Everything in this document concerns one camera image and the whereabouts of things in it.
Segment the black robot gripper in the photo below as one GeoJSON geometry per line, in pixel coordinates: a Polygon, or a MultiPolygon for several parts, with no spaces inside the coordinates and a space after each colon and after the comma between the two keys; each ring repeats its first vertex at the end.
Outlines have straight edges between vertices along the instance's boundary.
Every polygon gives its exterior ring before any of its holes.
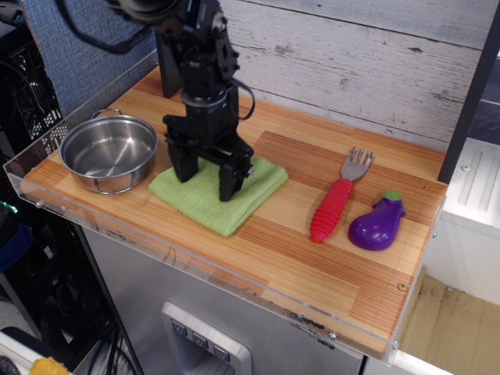
{"type": "Polygon", "coordinates": [[[177,179],[189,181],[198,172],[198,158],[220,166],[220,201],[228,202],[254,172],[253,150],[238,135],[239,97],[226,93],[214,102],[182,95],[185,116],[166,115],[169,155],[177,179]]]}

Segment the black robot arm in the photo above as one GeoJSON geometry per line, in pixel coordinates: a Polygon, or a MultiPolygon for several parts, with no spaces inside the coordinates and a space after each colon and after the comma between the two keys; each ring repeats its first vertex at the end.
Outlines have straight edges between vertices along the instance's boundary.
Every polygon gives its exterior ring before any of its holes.
{"type": "Polygon", "coordinates": [[[234,78],[239,54],[227,32],[218,1],[111,1],[124,19],[154,29],[170,48],[180,73],[185,116],[166,115],[166,140],[180,182],[198,172],[199,159],[219,166],[220,201],[228,202],[252,174],[252,148],[238,135],[239,113],[234,78]]]}

